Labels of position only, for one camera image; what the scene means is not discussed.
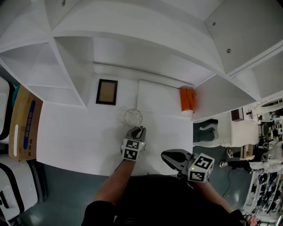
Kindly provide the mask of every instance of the cable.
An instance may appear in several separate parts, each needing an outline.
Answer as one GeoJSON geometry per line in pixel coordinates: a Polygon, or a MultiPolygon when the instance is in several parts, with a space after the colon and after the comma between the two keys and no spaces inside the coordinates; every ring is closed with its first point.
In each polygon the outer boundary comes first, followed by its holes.
{"type": "Polygon", "coordinates": [[[248,172],[246,172],[246,171],[240,171],[240,170],[238,170],[238,169],[236,169],[236,168],[230,169],[230,171],[228,172],[229,185],[228,185],[228,188],[226,189],[226,191],[224,192],[224,194],[222,195],[222,198],[224,198],[224,195],[227,193],[227,191],[229,190],[229,188],[230,188],[230,186],[231,186],[231,180],[230,180],[229,175],[230,175],[230,172],[233,171],[233,170],[239,171],[239,172],[241,172],[241,173],[248,173],[248,172]]]}
{"type": "Polygon", "coordinates": [[[275,143],[272,147],[274,147],[276,144],[278,144],[279,142],[281,142],[281,141],[278,141],[277,143],[275,143]]]}
{"type": "Polygon", "coordinates": [[[229,171],[229,173],[228,173],[229,186],[228,186],[228,188],[226,189],[226,191],[224,192],[224,194],[222,195],[222,198],[224,197],[224,195],[227,193],[227,191],[229,190],[229,188],[230,188],[230,186],[231,186],[231,180],[230,180],[229,175],[230,175],[230,172],[231,172],[232,170],[233,170],[233,169],[230,169],[230,171],[229,171]]]}

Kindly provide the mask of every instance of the black shirt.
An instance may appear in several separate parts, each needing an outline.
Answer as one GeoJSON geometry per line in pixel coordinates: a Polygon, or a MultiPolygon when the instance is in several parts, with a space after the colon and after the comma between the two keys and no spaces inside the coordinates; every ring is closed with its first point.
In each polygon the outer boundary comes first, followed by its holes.
{"type": "Polygon", "coordinates": [[[119,205],[96,201],[86,208],[82,226],[229,225],[243,226],[240,211],[228,214],[222,206],[204,200],[175,177],[131,177],[119,205]]]}

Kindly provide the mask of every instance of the pants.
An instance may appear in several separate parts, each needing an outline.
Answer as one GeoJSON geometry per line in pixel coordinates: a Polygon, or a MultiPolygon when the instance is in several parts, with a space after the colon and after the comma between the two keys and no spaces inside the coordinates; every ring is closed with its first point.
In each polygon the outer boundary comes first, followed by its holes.
{"type": "MultiPolygon", "coordinates": [[[[265,153],[264,149],[255,148],[253,150],[255,158],[252,160],[246,161],[231,161],[228,162],[228,165],[235,168],[244,168],[246,171],[251,171],[251,167],[249,166],[249,162],[260,162],[261,156],[265,153]]],[[[234,157],[239,158],[241,156],[241,152],[236,152],[233,154],[234,157]]]]}
{"type": "Polygon", "coordinates": [[[228,166],[235,168],[244,168],[245,171],[251,171],[252,168],[249,166],[248,161],[231,161],[228,162],[228,166]]]}

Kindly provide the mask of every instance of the small box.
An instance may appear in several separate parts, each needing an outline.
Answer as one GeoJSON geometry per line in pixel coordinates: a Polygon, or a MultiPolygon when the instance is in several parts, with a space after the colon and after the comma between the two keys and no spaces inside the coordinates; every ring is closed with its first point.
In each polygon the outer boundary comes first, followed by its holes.
{"type": "Polygon", "coordinates": [[[181,89],[180,97],[182,111],[195,110],[195,91],[193,89],[181,89]]]}
{"type": "Polygon", "coordinates": [[[232,121],[239,122],[244,120],[243,108],[231,111],[232,121]]]}
{"type": "Polygon", "coordinates": [[[10,126],[10,157],[18,161],[36,158],[37,132],[42,104],[42,100],[20,86],[10,126]]]}
{"type": "Polygon", "coordinates": [[[188,169],[188,181],[204,183],[210,176],[214,165],[214,158],[201,153],[188,169]]]}

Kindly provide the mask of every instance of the person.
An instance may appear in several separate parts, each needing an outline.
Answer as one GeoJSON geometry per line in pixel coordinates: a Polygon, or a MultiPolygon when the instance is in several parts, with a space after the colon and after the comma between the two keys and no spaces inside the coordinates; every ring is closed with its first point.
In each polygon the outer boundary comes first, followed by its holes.
{"type": "MultiPolygon", "coordinates": [[[[254,149],[254,158],[252,160],[244,161],[221,161],[220,167],[231,166],[234,168],[244,168],[245,171],[261,170],[266,173],[274,173],[283,168],[283,142],[280,142],[277,147],[265,151],[264,149],[254,149]]],[[[231,149],[227,148],[226,153],[229,158],[240,157],[241,152],[233,153],[231,149]]]]}
{"type": "Polygon", "coordinates": [[[122,161],[87,206],[82,226],[248,226],[241,212],[233,211],[208,181],[190,182],[191,188],[172,176],[131,177],[134,167],[135,162],[122,161]]]}

